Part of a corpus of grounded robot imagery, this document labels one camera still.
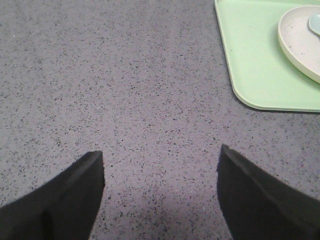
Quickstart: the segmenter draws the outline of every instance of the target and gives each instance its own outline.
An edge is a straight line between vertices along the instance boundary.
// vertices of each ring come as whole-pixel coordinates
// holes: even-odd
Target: white plate
[[[305,75],[320,83],[320,36],[309,29],[312,14],[319,5],[308,5],[287,11],[278,24],[278,38],[286,57]]]

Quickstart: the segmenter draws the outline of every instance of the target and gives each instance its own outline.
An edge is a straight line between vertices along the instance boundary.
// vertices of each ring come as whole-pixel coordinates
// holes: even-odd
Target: light green tray
[[[303,5],[320,0],[215,0],[233,92],[246,105],[320,112],[320,84],[287,59],[278,40],[281,16]]]

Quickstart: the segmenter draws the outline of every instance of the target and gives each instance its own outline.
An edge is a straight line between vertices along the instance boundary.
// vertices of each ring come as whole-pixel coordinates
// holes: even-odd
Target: tray rim
[[[224,2],[226,0],[213,0],[213,7],[215,9],[215,13],[216,13],[216,18],[218,21],[218,26],[219,26],[219,30],[220,30],[220,35],[221,35],[221,39],[222,39],[222,46],[223,46],[223,51],[224,51],[224,56],[226,59],[226,64],[227,64],[227,69],[229,72],[229,77],[230,77],[230,81],[231,81],[231,87],[232,87],[232,91],[235,94],[235,96],[245,105],[253,108],[253,109],[257,109],[257,110],[265,110],[265,111],[272,111],[272,112],[303,112],[303,113],[320,113],[320,107],[318,108],[300,108],[300,107],[275,107],[273,105],[269,105],[269,104],[260,104],[260,103],[252,103],[250,102],[250,100],[248,100],[245,96],[242,95],[242,93],[235,87],[234,84],[234,72],[231,68],[231,61],[230,61],[230,57],[227,53],[227,49],[226,49],[226,44],[225,44],[225,31],[223,28],[223,24],[222,24],[222,20],[221,20],[221,11],[220,6],[219,6],[219,2]],[[298,1],[290,1],[290,0],[262,0],[261,2],[270,2],[270,3],[275,3],[275,2],[279,2],[279,3],[297,3],[297,4],[302,4],[301,2]],[[314,4],[305,4],[306,6],[316,6]]]

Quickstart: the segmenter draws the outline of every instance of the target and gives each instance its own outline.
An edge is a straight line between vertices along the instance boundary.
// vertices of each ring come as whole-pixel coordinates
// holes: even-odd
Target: light blue spoon
[[[309,28],[320,36],[320,13],[315,13],[309,18]]]

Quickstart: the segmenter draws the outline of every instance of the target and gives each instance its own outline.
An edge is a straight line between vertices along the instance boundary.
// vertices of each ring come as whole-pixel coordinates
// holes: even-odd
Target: countertop
[[[320,200],[320,116],[237,100],[211,0],[4,1],[0,30],[0,206],[101,150],[90,239],[230,240],[222,144]]]

